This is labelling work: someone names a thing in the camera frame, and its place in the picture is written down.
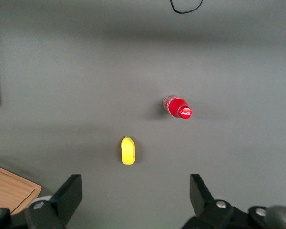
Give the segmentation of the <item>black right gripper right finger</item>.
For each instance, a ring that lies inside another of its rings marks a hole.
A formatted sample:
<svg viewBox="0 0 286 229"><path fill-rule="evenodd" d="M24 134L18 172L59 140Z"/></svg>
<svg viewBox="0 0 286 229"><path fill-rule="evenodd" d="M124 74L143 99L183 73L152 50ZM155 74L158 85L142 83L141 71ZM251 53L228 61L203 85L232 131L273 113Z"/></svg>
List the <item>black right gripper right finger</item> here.
<svg viewBox="0 0 286 229"><path fill-rule="evenodd" d="M225 229L233 213L233 207L226 201L214 199L199 174L190 175L190 201L195 215L183 229Z"/></svg>

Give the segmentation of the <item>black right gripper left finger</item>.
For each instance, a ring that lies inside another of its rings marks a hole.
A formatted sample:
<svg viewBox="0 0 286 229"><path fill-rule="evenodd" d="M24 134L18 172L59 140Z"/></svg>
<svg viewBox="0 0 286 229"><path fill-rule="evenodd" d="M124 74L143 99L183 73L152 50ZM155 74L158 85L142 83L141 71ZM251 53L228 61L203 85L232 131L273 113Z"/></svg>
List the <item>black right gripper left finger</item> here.
<svg viewBox="0 0 286 229"><path fill-rule="evenodd" d="M50 197L40 199L25 209L29 229L65 229L82 200L82 177L71 175Z"/></svg>

